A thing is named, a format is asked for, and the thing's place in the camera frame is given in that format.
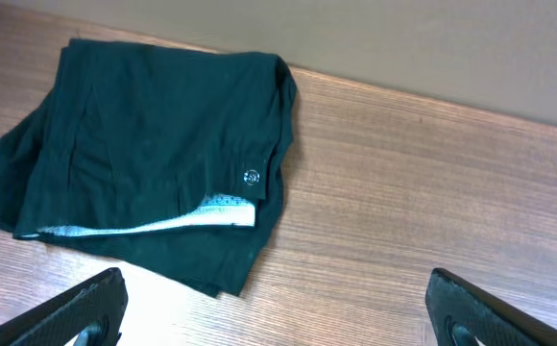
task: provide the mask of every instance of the beige wall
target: beige wall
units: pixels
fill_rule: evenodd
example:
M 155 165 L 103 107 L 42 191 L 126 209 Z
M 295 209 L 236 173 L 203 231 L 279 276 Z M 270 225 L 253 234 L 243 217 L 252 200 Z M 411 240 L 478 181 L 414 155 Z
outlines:
M 557 0 L 0 0 L 557 124 Z

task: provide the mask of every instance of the white mesh lining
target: white mesh lining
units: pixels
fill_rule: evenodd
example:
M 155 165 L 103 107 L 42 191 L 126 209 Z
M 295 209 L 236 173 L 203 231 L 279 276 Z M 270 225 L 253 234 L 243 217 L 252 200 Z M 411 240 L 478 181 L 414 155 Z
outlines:
M 59 236 L 127 235 L 184 226 L 235 225 L 254 226 L 255 205 L 244 198 L 215 195 L 206 197 L 189 214 L 128 229 L 91 229 L 80 226 L 50 226 L 37 230 Z

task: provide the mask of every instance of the metal snap button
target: metal snap button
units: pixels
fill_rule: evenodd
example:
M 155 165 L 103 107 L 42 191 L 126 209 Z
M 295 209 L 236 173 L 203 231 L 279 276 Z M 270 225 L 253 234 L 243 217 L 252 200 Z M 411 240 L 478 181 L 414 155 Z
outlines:
M 255 185 L 259 183 L 259 173 L 254 169 L 249 169 L 244 172 L 244 182 L 248 185 Z

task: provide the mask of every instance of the wood grain surface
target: wood grain surface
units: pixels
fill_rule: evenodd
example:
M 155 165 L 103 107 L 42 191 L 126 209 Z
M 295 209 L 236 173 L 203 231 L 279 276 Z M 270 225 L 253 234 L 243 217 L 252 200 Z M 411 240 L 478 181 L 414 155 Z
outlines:
M 199 49 L 0 6 L 0 136 L 70 37 Z M 424 292 L 442 266 L 557 328 L 557 128 L 293 73 L 286 207 L 240 298 L 0 232 L 0 324 L 119 266 L 119 345 L 433 345 Z

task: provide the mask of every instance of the folded shorts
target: folded shorts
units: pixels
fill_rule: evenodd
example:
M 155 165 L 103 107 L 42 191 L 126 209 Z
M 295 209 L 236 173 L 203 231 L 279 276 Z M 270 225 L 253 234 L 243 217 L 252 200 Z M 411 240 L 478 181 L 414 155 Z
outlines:
M 296 92 L 276 55 L 72 39 L 0 138 L 0 229 L 237 295 L 282 211 Z

